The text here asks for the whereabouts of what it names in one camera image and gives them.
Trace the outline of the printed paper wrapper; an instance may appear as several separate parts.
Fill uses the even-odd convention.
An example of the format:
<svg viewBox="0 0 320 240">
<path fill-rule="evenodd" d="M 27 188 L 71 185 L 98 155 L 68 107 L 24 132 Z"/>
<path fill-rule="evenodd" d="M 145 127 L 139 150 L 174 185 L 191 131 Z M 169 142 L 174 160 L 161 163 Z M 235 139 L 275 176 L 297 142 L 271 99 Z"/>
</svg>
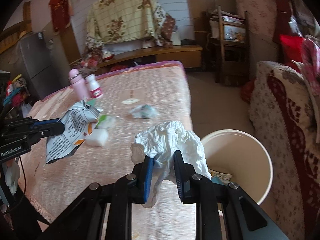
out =
<svg viewBox="0 0 320 240">
<path fill-rule="evenodd" d="M 77 149 L 92 134 L 96 127 L 100 109 L 85 100 L 75 103 L 60 119 L 65 130 L 60 135 L 47 139 L 46 164 L 74 155 Z"/>
</svg>

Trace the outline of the white tissue paper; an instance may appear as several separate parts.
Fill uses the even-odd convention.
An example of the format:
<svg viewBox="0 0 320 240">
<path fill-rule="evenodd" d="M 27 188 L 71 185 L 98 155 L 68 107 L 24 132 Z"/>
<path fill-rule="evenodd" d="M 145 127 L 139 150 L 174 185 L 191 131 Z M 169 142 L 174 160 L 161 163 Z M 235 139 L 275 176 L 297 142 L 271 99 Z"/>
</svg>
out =
<svg viewBox="0 0 320 240">
<path fill-rule="evenodd" d="M 174 171 L 174 153 L 180 151 L 185 163 L 191 164 L 195 172 L 208 179 L 212 175 L 200 138 L 185 129 L 179 121 L 166 121 L 152 126 L 135 136 L 131 144 L 131 160 L 134 164 L 144 161 L 146 156 L 154 160 L 151 190 L 144 208 L 153 207 L 160 195 L 161 184 L 168 180 L 176 184 Z"/>
</svg>

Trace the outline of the white foam block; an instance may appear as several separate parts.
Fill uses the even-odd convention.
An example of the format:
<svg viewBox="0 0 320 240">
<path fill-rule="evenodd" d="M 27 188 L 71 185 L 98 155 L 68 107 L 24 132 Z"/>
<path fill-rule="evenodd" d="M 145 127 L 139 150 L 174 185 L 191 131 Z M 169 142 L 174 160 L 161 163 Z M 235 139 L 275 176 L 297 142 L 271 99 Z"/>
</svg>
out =
<svg viewBox="0 0 320 240">
<path fill-rule="evenodd" d="M 108 140 L 108 132 L 106 129 L 97 128 L 94 129 L 93 132 L 88 136 L 85 140 L 85 143 L 88 146 L 94 147 L 104 147 Z"/>
</svg>

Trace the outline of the green white tissue pack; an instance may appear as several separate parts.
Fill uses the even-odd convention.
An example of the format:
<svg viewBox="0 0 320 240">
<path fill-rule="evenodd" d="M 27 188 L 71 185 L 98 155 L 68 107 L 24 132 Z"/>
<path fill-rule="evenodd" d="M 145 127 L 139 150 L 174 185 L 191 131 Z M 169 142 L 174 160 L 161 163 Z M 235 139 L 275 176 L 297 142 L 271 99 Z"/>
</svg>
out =
<svg viewBox="0 0 320 240">
<path fill-rule="evenodd" d="M 116 123 L 116 118 L 111 115 L 103 114 L 99 117 L 96 128 L 109 129 L 112 128 Z"/>
</svg>

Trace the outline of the pink water bottle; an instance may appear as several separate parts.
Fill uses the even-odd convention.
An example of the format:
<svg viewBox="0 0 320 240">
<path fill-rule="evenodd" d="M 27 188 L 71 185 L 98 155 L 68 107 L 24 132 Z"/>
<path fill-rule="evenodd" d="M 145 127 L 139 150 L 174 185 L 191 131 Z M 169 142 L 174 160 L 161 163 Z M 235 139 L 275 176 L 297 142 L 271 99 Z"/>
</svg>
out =
<svg viewBox="0 0 320 240">
<path fill-rule="evenodd" d="M 71 83 L 78 101 L 89 99 L 91 96 L 86 86 L 86 81 L 82 77 L 78 69 L 71 69 L 69 72 L 69 82 Z"/>
</svg>

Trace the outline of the cream waste bin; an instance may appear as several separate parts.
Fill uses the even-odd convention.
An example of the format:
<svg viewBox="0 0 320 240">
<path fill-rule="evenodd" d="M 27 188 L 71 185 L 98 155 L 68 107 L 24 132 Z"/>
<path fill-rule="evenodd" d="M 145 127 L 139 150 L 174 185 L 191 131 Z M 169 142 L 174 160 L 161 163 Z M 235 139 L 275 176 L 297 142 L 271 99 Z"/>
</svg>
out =
<svg viewBox="0 0 320 240">
<path fill-rule="evenodd" d="M 252 135 L 222 129 L 201 139 L 208 168 L 231 174 L 249 196 L 261 204 L 269 194 L 273 180 L 270 155 L 263 144 Z"/>
</svg>

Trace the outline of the white pill bottle pink label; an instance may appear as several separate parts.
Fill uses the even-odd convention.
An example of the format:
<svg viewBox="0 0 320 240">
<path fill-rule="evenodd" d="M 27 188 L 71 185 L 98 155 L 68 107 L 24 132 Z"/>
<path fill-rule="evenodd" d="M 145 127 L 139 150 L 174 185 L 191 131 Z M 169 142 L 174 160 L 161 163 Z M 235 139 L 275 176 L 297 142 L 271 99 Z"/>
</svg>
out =
<svg viewBox="0 0 320 240">
<path fill-rule="evenodd" d="M 97 82 L 94 74 L 87 76 L 85 80 L 86 80 L 87 88 L 92 98 L 99 98 L 103 95 L 100 85 Z"/>
</svg>

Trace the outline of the grey refrigerator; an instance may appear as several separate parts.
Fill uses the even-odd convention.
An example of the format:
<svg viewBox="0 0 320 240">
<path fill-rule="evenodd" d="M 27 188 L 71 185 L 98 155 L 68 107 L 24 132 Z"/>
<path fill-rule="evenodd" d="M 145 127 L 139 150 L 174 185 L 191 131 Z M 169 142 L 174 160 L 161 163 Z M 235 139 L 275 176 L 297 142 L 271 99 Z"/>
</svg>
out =
<svg viewBox="0 0 320 240">
<path fill-rule="evenodd" d="M 17 44 L 17 55 L 16 67 L 32 96 L 43 100 L 62 88 L 42 31 L 24 35 Z"/>
</svg>

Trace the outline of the crumpled clear plastic wrapper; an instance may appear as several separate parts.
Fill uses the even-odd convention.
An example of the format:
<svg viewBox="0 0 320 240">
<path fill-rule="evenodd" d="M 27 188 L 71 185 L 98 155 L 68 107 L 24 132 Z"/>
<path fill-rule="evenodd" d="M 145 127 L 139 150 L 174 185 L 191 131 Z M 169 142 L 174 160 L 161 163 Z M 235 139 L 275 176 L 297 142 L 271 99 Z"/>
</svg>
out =
<svg viewBox="0 0 320 240">
<path fill-rule="evenodd" d="M 159 115 L 159 112 L 150 105 L 139 105 L 130 111 L 133 118 L 152 119 Z"/>
</svg>

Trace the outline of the floral covered sofa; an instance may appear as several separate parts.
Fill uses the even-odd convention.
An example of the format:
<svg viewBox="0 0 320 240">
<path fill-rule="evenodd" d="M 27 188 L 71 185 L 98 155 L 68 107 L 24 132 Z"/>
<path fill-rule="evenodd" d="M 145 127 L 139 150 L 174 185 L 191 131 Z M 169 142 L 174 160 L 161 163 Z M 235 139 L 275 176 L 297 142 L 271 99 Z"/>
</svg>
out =
<svg viewBox="0 0 320 240">
<path fill-rule="evenodd" d="M 319 239 L 319 144 L 302 74 L 258 62 L 249 118 L 272 160 L 276 223 L 289 239 Z"/>
</svg>

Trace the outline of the wooden tv cabinet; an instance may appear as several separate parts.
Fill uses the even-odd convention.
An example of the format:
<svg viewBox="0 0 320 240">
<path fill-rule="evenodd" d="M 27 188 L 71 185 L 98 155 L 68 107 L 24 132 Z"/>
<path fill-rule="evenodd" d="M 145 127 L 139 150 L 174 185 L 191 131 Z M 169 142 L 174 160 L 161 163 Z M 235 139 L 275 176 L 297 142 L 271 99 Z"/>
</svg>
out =
<svg viewBox="0 0 320 240">
<path fill-rule="evenodd" d="M 97 75 L 115 70 L 130 68 L 162 61 L 179 61 L 184 68 L 200 68 L 202 47 L 199 45 L 172 46 L 168 48 L 152 47 L 127 51 L 115 55 L 112 59 L 101 62 L 90 71 Z"/>
</svg>

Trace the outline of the floral cloth covered television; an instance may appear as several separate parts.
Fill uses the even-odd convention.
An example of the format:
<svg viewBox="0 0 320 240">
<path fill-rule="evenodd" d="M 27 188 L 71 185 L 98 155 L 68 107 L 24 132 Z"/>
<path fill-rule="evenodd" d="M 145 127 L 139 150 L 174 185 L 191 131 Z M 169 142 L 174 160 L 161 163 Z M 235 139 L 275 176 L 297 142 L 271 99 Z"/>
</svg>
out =
<svg viewBox="0 0 320 240">
<path fill-rule="evenodd" d="M 84 52 L 143 40 L 170 47 L 179 44 L 176 31 L 176 20 L 157 0 L 98 0 L 88 11 Z"/>
</svg>

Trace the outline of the dark wooden chair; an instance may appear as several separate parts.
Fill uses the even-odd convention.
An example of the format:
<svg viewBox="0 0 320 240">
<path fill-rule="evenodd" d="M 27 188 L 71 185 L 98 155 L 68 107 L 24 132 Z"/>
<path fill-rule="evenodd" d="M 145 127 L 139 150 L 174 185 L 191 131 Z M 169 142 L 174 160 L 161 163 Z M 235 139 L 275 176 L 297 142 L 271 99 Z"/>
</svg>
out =
<svg viewBox="0 0 320 240">
<path fill-rule="evenodd" d="M 225 86 L 244 85 L 249 80 L 248 14 L 242 17 L 218 6 L 207 16 L 211 27 L 207 48 L 215 56 L 215 81 Z"/>
</svg>

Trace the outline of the red bag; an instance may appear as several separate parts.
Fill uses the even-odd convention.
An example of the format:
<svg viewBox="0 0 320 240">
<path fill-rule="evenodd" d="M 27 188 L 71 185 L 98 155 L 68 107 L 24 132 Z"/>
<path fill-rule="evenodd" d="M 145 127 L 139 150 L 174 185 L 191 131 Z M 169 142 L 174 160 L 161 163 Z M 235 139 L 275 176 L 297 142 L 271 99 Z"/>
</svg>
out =
<svg viewBox="0 0 320 240">
<path fill-rule="evenodd" d="M 283 54 L 283 64 L 300 72 L 295 62 L 302 62 L 302 43 L 304 38 L 280 34 L 280 44 Z"/>
</svg>

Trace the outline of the pink floral blanket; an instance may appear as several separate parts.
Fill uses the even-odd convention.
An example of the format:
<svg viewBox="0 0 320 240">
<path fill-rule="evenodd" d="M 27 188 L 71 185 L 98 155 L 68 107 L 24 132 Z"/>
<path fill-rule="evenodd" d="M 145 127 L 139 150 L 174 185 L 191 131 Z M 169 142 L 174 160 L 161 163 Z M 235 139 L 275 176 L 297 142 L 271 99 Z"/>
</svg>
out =
<svg viewBox="0 0 320 240">
<path fill-rule="evenodd" d="M 297 66 L 303 75 L 315 118 L 319 122 L 319 39 L 306 35 L 301 46 L 301 57 L 302 62 L 297 62 Z"/>
</svg>

